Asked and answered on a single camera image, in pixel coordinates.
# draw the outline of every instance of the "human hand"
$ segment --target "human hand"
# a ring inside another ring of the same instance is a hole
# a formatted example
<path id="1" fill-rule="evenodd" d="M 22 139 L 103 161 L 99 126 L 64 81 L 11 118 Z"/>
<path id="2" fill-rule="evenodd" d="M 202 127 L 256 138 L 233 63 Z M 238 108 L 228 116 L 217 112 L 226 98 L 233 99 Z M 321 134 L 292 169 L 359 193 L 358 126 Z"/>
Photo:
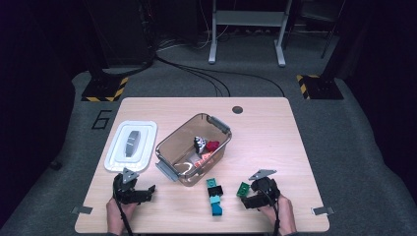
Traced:
<path id="1" fill-rule="evenodd" d="M 123 212 L 126 214 L 128 221 L 132 218 L 133 211 L 137 204 L 120 204 Z M 121 216 L 119 207 L 116 204 L 116 200 L 111 198 L 106 204 L 107 209 L 107 232 L 116 235 L 121 235 L 125 229 L 125 224 Z"/>
<path id="2" fill-rule="evenodd" d="M 281 235 L 297 232 L 291 201 L 280 195 L 276 203 L 278 207 L 279 231 Z M 272 225 L 275 225 L 276 214 L 272 206 L 262 206 L 259 207 L 258 210 L 267 216 Z"/>

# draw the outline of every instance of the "red object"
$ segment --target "red object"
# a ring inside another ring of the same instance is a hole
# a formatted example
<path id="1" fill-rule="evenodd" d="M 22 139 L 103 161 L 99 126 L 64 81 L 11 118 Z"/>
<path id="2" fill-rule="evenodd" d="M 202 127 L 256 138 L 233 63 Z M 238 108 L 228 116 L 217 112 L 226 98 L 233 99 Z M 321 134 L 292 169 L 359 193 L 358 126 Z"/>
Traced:
<path id="1" fill-rule="evenodd" d="M 209 141 L 208 144 L 206 144 L 206 149 L 209 151 L 215 151 L 219 145 L 220 142 L 218 141 Z"/>

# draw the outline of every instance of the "transparent storage container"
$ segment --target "transparent storage container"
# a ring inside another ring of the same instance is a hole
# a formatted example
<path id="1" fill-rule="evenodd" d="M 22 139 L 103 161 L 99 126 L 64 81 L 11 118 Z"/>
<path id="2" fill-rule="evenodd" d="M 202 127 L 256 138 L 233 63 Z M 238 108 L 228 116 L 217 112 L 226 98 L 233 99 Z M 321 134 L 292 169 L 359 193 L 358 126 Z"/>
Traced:
<path id="1" fill-rule="evenodd" d="M 203 138 L 207 144 L 218 142 L 218 148 L 198 153 L 195 137 Z M 170 180 L 192 187 L 223 158 L 231 138 L 230 128 L 219 119 L 197 114 L 156 146 L 156 167 Z"/>

